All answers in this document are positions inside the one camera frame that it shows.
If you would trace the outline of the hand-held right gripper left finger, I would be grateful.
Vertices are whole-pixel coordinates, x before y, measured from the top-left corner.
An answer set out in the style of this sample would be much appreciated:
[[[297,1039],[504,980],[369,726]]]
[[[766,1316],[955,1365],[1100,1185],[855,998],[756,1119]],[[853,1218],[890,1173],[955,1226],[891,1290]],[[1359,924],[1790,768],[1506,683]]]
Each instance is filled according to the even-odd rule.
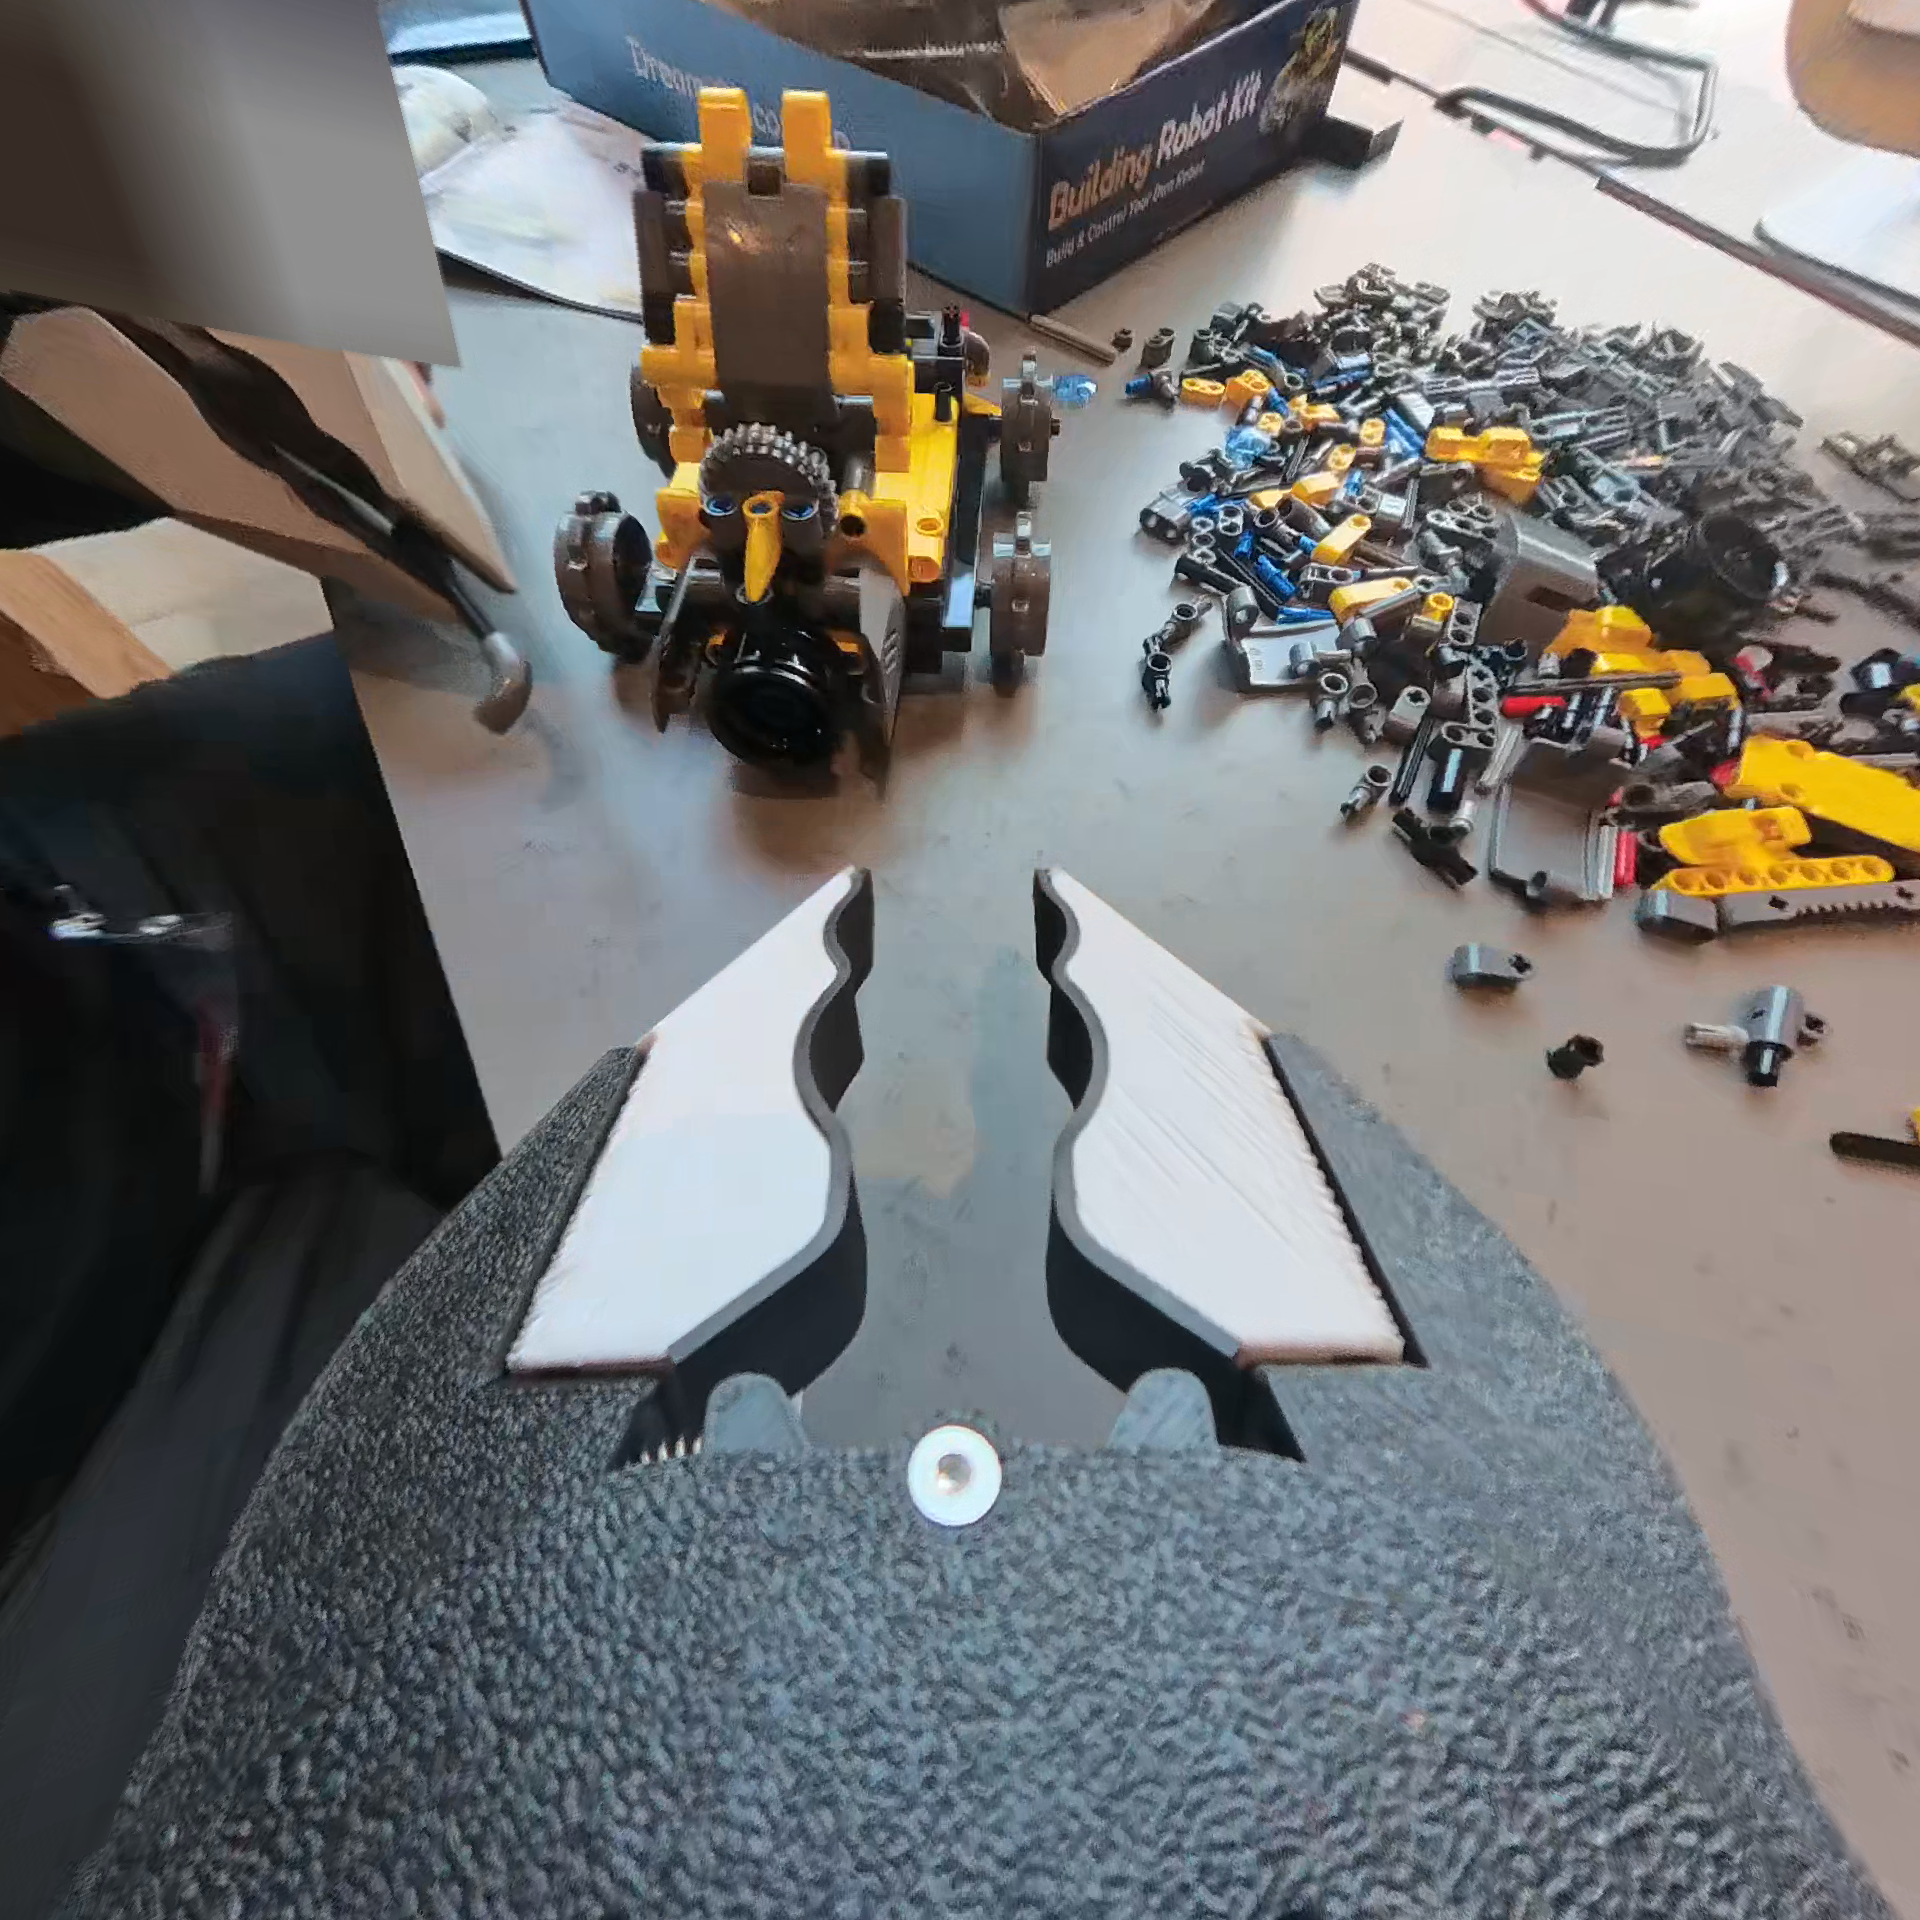
[[[837,1103],[874,887],[845,866],[658,1020],[517,1330],[515,1380],[688,1374],[851,1229]]]

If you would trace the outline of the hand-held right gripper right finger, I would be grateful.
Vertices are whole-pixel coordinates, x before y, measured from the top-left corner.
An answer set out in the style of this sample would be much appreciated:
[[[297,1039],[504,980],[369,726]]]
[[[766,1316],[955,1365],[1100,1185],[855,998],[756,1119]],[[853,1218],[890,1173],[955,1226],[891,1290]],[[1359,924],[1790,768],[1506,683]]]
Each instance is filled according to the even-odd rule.
[[[1068,1095],[1047,1287],[1100,1374],[1423,1360],[1275,1032],[1063,868],[1032,878]]]

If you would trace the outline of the yellow toy vehicle model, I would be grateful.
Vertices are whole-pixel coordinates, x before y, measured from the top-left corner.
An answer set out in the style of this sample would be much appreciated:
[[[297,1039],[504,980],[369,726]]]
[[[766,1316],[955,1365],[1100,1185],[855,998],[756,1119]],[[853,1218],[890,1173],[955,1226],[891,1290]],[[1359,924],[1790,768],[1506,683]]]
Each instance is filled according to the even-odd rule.
[[[1046,650],[1053,387],[1025,353],[989,395],[966,312],[909,307],[891,159],[841,145],[823,92],[783,89],[773,141],[737,86],[694,109],[632,193],[655,524],[580,491],[557,596],[652,666],[655,728],[690,711],[745,768],[822,786],[853,757],[882,787],[907,682],[969,655],[980,616],[993,682]]]

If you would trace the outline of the pile of building block pieces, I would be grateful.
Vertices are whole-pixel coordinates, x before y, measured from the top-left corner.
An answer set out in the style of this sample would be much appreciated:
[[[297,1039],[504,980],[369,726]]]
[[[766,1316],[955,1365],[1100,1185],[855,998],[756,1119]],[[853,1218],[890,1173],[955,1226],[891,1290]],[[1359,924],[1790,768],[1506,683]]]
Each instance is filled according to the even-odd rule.
[[[1369,262],[1275,313],[1228,301],[1122,386],[1216,415],[1137,513],[1179,596],[1147,708],[1217,621],[1228,682],[1369,757],[1449,891],[1638,928],[1916,921],[1916,443],[1805,419],[1684,330],[1574,325]]]

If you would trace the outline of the adjoining grey desk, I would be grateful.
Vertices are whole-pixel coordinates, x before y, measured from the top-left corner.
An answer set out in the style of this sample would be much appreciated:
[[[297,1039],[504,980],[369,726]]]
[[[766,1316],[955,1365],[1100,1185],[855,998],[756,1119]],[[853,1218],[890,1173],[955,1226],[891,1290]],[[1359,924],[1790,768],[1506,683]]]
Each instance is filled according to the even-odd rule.
[[[1863,151],[1824,131],[1785,71],[1791,3],[1368,1],[1351,55],[1439,114],[1570,164],[1633,211],[1807,286],[1757,237],[1768,206]]]

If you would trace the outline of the person's dark jacket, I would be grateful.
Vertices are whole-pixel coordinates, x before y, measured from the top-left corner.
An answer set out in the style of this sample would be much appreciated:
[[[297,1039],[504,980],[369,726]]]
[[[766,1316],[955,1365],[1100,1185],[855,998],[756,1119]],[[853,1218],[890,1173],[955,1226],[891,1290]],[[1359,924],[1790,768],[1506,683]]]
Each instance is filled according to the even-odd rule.
[[[283,1428],[500,1146],[330,640],[4,737],[2,852],[2,1901],[44,1916]],[[54,940],[60,886],[231,947]]]

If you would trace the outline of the grey black pin joint piece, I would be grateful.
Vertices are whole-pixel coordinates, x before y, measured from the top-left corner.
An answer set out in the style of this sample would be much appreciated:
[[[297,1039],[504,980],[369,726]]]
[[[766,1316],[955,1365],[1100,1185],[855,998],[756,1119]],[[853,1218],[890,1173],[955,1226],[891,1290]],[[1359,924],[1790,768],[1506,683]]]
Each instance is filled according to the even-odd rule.
[[[1807,1008],[1798,990],[1769,983],[1744,996],[1729,1020],[1686,1021],[1682,1043],[1736,1061],[1751,1090],[1771,1092],[1787,1064],[1821,1043],[1825,1033],[1828,1021]]]

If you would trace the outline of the metal badge clip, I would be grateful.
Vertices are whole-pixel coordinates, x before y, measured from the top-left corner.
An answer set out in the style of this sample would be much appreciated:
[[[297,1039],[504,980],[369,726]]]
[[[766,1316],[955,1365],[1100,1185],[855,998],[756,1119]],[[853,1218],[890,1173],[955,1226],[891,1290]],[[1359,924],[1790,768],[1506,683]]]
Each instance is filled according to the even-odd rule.
[[[226,913],[111,913],[69,884],[54,887],[45,932],[69,946],[134,947],[144,954],[224,954],[231,947]]]

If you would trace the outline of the blue cardboard kit box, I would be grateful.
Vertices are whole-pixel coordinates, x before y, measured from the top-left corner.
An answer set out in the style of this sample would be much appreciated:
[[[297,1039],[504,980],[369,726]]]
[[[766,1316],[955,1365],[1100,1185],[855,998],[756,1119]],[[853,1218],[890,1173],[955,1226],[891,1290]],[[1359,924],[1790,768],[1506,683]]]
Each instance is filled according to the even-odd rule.
[[[1107,99],[1022,131],[831,59],[713,3],[533,1],[543,77],[662,141],[741,99],[749,145],[817,131],[887,155],[906,257],[1006,313],[1050,313],[1323,147],[1356,3],[1264,3]]]

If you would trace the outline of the brown cardboard box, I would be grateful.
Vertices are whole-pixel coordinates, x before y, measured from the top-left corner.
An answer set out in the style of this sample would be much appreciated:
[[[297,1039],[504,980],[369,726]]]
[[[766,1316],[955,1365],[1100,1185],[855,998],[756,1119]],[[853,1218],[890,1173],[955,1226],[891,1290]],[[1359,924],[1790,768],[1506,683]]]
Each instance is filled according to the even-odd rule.
[[[321,636],[333,591],[467,633],[490,731],[526,709],[421,365],[9,295],[2,403],[4,735]]]

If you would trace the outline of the instruction booklet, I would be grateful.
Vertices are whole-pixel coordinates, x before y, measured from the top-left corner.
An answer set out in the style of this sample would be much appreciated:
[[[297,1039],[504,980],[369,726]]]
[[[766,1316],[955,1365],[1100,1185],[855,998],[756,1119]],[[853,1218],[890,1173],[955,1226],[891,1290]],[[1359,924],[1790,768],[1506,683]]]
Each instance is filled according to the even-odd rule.
[[[635,324],[639,131],[572,102],[504,114],[467,77],[393,69],[435,252],[552,304]]]

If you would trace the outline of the white stand base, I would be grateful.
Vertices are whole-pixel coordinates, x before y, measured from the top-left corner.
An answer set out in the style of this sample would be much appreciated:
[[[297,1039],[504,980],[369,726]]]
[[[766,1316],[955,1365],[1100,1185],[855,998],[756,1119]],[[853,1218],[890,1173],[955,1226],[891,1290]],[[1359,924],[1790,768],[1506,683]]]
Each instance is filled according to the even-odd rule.
[[[1918,332],[1918,157],[1863,149],[1768,204],[1754,233],[1805,286],[1884,330]]]

